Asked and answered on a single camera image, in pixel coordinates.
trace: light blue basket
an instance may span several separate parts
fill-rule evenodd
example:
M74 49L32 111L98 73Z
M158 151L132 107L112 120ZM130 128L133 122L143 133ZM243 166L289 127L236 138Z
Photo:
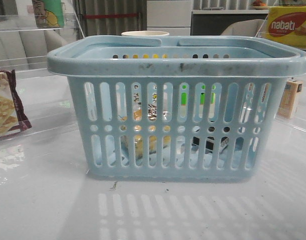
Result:
M235 36L92 36L48 54L100 176L244 178L306 52Z

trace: white cup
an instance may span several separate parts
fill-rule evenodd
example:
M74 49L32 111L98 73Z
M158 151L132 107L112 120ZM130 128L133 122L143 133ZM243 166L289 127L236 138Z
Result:
M169 32L164 31L125 31L122 36L168 36Z

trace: white table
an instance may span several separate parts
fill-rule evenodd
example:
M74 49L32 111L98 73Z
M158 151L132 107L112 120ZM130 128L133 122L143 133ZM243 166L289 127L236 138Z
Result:
M296 119L274 121L247 181L94 179L66 78L18 75L33 128L0 140L0 240L306 240L306 128Z

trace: chair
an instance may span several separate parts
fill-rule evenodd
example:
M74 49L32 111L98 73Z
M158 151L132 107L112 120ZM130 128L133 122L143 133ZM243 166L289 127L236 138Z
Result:
M257 32L261 29L265 20L252 19L246 21L238 21L228 26L221 35L224 36L256 36Z
M47 53L67 44L54 30L16 30L18 24L14 20L0 22L0 68L44 68ZM15 30L2 31L11 27Z

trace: yellow packaging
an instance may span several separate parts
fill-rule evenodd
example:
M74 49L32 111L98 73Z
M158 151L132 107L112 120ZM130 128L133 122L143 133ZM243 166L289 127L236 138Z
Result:
M266 38L306 50L306 6L276 6L269 10Z

